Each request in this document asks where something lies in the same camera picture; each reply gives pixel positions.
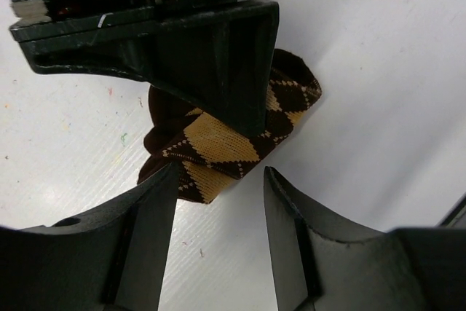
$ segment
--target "white table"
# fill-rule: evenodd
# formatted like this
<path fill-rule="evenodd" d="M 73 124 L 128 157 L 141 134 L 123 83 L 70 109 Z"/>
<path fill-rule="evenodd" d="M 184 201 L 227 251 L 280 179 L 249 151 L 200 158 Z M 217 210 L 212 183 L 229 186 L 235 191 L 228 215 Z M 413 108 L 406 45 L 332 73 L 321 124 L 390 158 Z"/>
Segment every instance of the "white table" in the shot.
<path fill-rule="evenodd" d="M 179 202 L 160 310 L 277 309 L 265 165 L 370 227 L 434 225 L 466 190 L 466 0 L 278 0 L 277 46 L 323 86 L 299 132 L 209 206 Z M 0 1 L 0 224 L 87 210 L 135 184 L 147 84 L 32 73 Z"/>

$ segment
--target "knit fabric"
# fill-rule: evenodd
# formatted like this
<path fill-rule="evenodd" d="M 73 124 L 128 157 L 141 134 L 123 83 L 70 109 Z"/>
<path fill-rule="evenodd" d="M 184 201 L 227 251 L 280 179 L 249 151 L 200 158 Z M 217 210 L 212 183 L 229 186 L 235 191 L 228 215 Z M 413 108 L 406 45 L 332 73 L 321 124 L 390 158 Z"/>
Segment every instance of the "knit fabric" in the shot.
<path fill-rule="evenodd" d="M 138 182 L 169 162 L 180 162 L 179 197 L 212 202 L 285 140 L 321 95 L 319 83 L 301 58 L 275 50 L 266 96 L 266 128 L 261 135 L 246 138 L 200 109 L 151 87 L 154 128 L 144 140 L 151 156 Z"/>

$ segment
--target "white mark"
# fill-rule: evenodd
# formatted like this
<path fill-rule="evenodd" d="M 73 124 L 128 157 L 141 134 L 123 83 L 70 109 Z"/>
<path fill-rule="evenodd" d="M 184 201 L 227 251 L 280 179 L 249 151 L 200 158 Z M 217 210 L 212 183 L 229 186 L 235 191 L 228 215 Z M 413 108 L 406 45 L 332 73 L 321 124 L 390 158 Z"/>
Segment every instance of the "white mark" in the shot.
<path fill-rule="evenodd" d="M 97 28 L 102 28 L 103 21 L 105 21 L 105 17 L 107 17 L 107 14 L 103 14 L 103 15 L 100 17 L 99 24 L 97 25 Z"/>

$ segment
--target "green speck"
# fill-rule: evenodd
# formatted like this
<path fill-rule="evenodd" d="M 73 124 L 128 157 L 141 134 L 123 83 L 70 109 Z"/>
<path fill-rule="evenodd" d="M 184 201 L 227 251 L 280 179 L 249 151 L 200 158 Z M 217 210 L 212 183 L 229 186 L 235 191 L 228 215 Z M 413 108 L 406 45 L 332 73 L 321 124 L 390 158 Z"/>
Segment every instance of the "green speck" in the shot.
<path fill-rule="evenodd" d="M 126 137 L 128 136 L 128 133 L 124 133 L 123 135 L 120 136 L 120 140 L 122 141 L 122 145 L 126 146 Z"/>

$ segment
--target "tabletop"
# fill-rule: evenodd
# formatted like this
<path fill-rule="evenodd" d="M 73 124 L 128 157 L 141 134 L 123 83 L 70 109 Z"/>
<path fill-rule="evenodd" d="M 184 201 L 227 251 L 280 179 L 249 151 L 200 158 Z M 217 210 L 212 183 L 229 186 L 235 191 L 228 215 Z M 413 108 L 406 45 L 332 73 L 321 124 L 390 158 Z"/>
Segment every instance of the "tabletop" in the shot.
<path fill-rule="evenodd" d="M 277 309 L 262 174 L 360 224 L 436 225 L 466 191 L 466 0 L 276 0 L 277 47 L 323 97 L 211 205 L 178 201 L 160 310 Z M 148 85 L 39 76 L 0 0 L 0 224 L 54 224 L 135 186 Z"/>

